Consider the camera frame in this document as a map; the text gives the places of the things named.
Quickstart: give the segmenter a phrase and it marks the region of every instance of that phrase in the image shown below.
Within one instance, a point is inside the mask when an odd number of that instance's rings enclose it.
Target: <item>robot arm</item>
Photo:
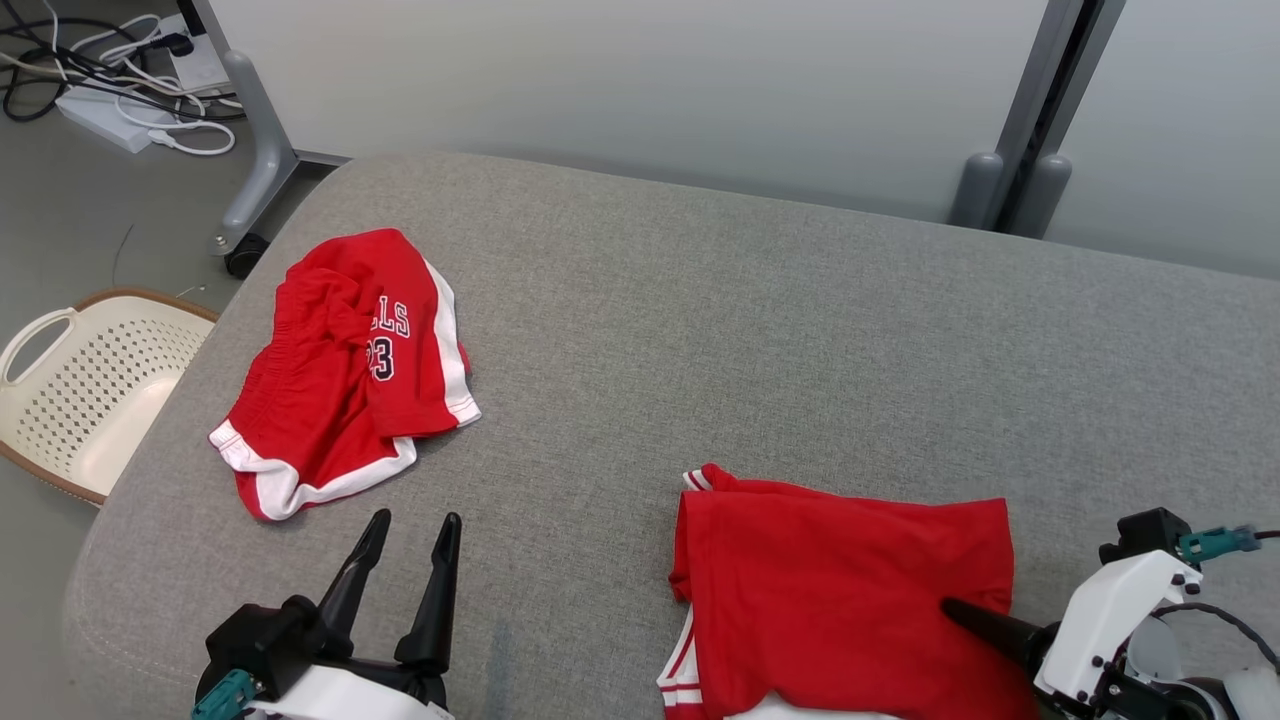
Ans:
[[[1280,666],[1210,680],[1221,692],[1181,682],[1176,642],[1156,619],[1170,610],[1198,609],[1184,605],[1184,596],[1201,592],[1199,564],[1258,550],[1253,528],[1193,533],[1162,507],[1117,527],[1120,542],[1100,548],[1102,569],[1076,588],[1061,623],[1039,628],[954,598],[942,602],[942,611],[1018,662],[1041,702],[1065,717],[1280,720]],[[1158,609],[1162,601],[1175,605]],[[1251,639],[1261,641],[1256,634]],[[1144,673],[1142,665],[1161,665],[1162,674]],[[1252,710],[1260,707],[1270,710]]]

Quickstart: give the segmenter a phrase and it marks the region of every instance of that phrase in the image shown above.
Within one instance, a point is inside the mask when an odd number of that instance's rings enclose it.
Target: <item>number 23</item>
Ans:
[[[392,340],[389,337],[375,337],[365,347],[365,357],[369,360],[369,372],[374,379],[385,382],[396,374],[396,359],[392,356]]]

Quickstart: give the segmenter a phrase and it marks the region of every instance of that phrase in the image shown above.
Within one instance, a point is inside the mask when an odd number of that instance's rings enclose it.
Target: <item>white power cable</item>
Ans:
[[[169,81],[170,78],[156,78],[156,79],[157,81]],[[174,79],[173,82],[174,82],[174,85],[177,85],[177,79]],[[214,156],[214,155],[223,155],[225,152],[230,152],[230,150],[233,147],[236,147],[236,133],[232,132],[232,128],[229,128],[229,127],[227,127],[224,124],[215,123],[215,122],[211,122],[211,120],[179,120],[177,118],[177,115],[174,117],[174,122],[173,123],[152,123],[152,122],[148,122],[148,120],[138,119],[138,118],[128,114],[124,110],[124,105],[122,104],[122,101],[124,101],[124,100],[125,99],[120,97],[120,96],[115,97],[115,111],[119,113],[120,117],[123,117],[125,120],[128,120],[128,122],[131,122],[131,123],[133,123],[136,126],[142,126],[145,128],[148,128],[147,137],[150,137],[151,142],[155,142],[156,145],[164,145],[165,147],[173,147],[174,150],[178,150],[179,152],[186,152],[187,155],[197,155],[197,156],[202,156],[202,158],[210,158],[210,156]],[[200,110],[200,114],[204,115],[205,114],[205,104],[201,102],[198,99],[196,99],[195,105]],[[182,106],[182,100],[179,99],[178,104],[174,106],[174,110],[177,110],[180,106]],[[200,128],[216,129],[216,131],[221,132],[223,135],[227,136],[227,145],[224,145],[223,147],[216,147],[214,150],[202,150],[200,147],[191,147],[191,146],[187,146],[187,145],[182,145],[180,142],[178,142],[168,132],[168,131],[189,131],[189,129],[200,129]]]
[[[133,50],[136,47],[141,47],[143,45],[150,45],[151,42],[156,41],[156,40],[159,40],[161,37],[163,33],[160,32],[160,17],[159,15],[140,15],[140,17],[133,18],[132,20],[124,23],[123,26],[120,26],[122,28],[127,28],[127,27],[131,27],[131,26],[134,26],[134,24],[138,24],[138,23],[142,23],[142,22],[146,22],[146,20],[154,20],[156,23],[155,27],[151,29],[151,32],[148,32],[146,36],[143,36],[142,40],[138,40],[136,42],[127,42],[124,45],[119,45],[119,46],[115,46],[115,47],[111,47],[111,49],[104,51],[101,55],[99,55],[99,61],[101,61],[104,65],[110,65],[110,67],[124,65],[125,68],[128,68],[129,72],[133,73],[133,76],[118,76],[116,79],[122,79],[122,81],[136,83],[136,85],[146,85],[148,87],[163,88],[161,91],[165,95],[169,95],[172,97],[177,97],[174,108],[173,108],[174,110],[180,110],[182,109],[182,101],[186,99],[187,101],[189,101],[196,108],[196,110],[201,114],[201,117],[204,117],[205,115],[205,108],[207,108],[209,104],[212,102],[211,100],[202,100],[195,92],[188,92],[188,91],[183,90],[182,88],[182,83],[178,82],[178,78],[175,78],[175,77],[147,74],[146,72],[142,70],[142,68],[134,65],[133,61],[129,60],[129,54],[133,53]],[[77,42],[76,45],[73,45],[72,46],[72,51],[76,51],[77,49],[84,46],[84,45],[88,45],[91,42],[97,42],[100,40],[106,40],[108,37],[111,37],[113,35],[115,35],[115,31],[108,31],[108,32],[99,33],[99,35],[95,35],[95,36],[91,36],[91,37],[86,37],[84,40],[81,40],[79,42]],[[119,113],[120,117],[124,118],[125,120],[128,120],[129,123],[133,123],[136,126],[141,126],[141,127],[147,128],[147,131],[148,131],[147,132],[147,137],[150,137],[151,142],[155,142],[156,145],[164,145],[165,147],[172,147],[174,150],[178,150],[179,152],[186,152],[187,155],[197,155],[197,156],[206,156],[206,158],[207,156],[214,156],[214,155],[223,155],[225,152],[230,152],[230,150],[233,147],[236,147],[236,133],[232,132],[232,129],[229,127],[224,126],[224,124],[215,123],[212,120],[183,120],[183,119],[178,118],[178,115],[173,115],[173,120],[174,122],[172,122],[172,123],[152,123],[150,120],[142,120],[142,119],[140,119],[140,118],[137,118],[134,115],[131,115],[124,109],[124,105],[123,105],[124,100],[127,100],[127,99],[122,97],[119,95],[115,97],[115,111]],[[141,102],[134,102],[134,105],[142,106]],[[180,142],[178,142],[169,133],[169,131],[175,131],[177,132],[177,131],[192,131],[192,129],[215,129],[218,132],[221,132],[223,135],[227,136],[227,145],[224,145],[223,147],[212,149],[212,150],[204,150],[204,149],[200,149],[200,147],[189,147],[187,145],[182,145]]]
[[[41,0],[41,1],[45,4],[45,8],[49,9],[49,14],[54,17],[54,37],[52,37],[52,40],[50,40],[50,45],[52,45],[54,50],[56,50],[58,49],[58,10],[55,10],[54,6],[49,4],[49,0]],[[63,82],[67,82],[67,69],[63,68],[63,61],[58,59],[56,54],[54,54],[54,64],[58,65],[58,73],[61,76]]]
[[[42,0],[42,3],[45,4],[46,8],[49,8],[49,12],[54,17],[54,37],[52,37],[52,42],[50,42],[50,45],[56,50],[58,49],[58,33],[59,33],[59,18],[58,18],[58,13],[54,12],[54,8],[52,8],[52,5],[49,4],[49,0]],[[102,64],[106,64],[106,65],[120,65],[122,64],[120,60],[123,60],[133,49],[141,47],[143,45],[148,45],[148,44],[156,41],[156,40],[159,40],[163,33],[160,32],[160,15],[156,15],[156,14],[138,15],[137,18],[133,18],[132,20],[122,24],[120,28],[124,29],[124,28],[128,28],[131,26],[136,26],[138,23],[147,22],[147,20],[155,22],[156,27],[154,27],[151,29],[151,32],[148,32],[146,35],[146,37],[143,37],[142,40],[140,40],[137,42],[128,42],[128,44],[120,45],[118,47],[113,47],[113,49],[102,53],[102,55],[99,56],[99,60]],[[93,42],[100,42],[102,40],[106,40],[106,38],[113,37],[115,35],[118,35],[118,33],[114,29],[109,29],[106,32],[100,32],[97,35],[91,35],[91,36],[86,37],[84,40],[77,41],[74,45],[70,46],[69,50],[72,53],[76,53],[77,50],[79,50],[81,47],[84,47],[86,45],[91,45]],[[14,58],[13,55],[9,55],[8,53],[4,53],[3,50],[0,50],[0,60],[4,60],[4,61],[6,61],[6,63],[9,63],[12,65],[17,65],[17,67],[19,67],[19,68],[22,68],[22,69],[24,69],[24,70],[27,70],[29,73],[60,77],[64,82],[68,81],[68,78],[70,78],[70,77],[90,78],[90,79],[101,81],[100,77],[95,77],[91,73],[84,73],[84,72],[74,70],[74,69],[67,69],[65,67],[63,67],[61,60],[59,60],[56,55],[54,56],[54,64],[55,64],[55,67],[33,65],[31,63],[24,63],[24,61],[19,60],[19,59]],[[177,86],[177,83],[174,83],[174,86],[169,86],[166,83],[156,82],[156,79],[154,77],[148,76],[147,73],[143,73],[143,72],[138,70],[137,65],[133,65],[132,63],[129,63],[129,68],[133,69],[138,74],[137,76],[115,76],[111,79],[118,81],[118,82],[127,82],[127,83],[131,83],[131,85],[134,85],[134,86],[141,85],[141,86],[147,87],[150,90],[154,90],[154,91],[156,91],[156,92],[159,92],[161,95],[168,95],[170,97],[186,97],[186,96],[191,95],[186,90],[182,90],[180,86]]]

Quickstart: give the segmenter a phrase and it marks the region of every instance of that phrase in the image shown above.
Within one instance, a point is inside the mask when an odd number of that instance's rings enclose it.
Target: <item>gray fabric surface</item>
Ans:
[[[402,477],[253,521],[205,441],[325,238],[394,225],[458,296],[484,418]],[[460,155],[351,163],[298,210],[146,437],[67,605],[105,716],[182,717],[243,602],[319,598],[370,514],[392,533],[355,629],[390,657],[449,510],[465,520],[462,719],[660,717],[684,609],[680,473],[918,502],[1005,496],[1016,612],[1048,621],[1115,521],[1280,528],[1280,284],[812,205]],[[1280,641],[1280,547],[1208,566]],[[1256,661],[1178,621],[1192,666]]]

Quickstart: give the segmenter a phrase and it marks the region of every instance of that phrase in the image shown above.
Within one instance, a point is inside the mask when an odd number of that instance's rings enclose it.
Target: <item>laundry basket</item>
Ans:
[[[0,354],[0,455],[101,505],[218,314],[140,288],[110,290],[36,319]],[[67,328],[17,377],[41,331]]]

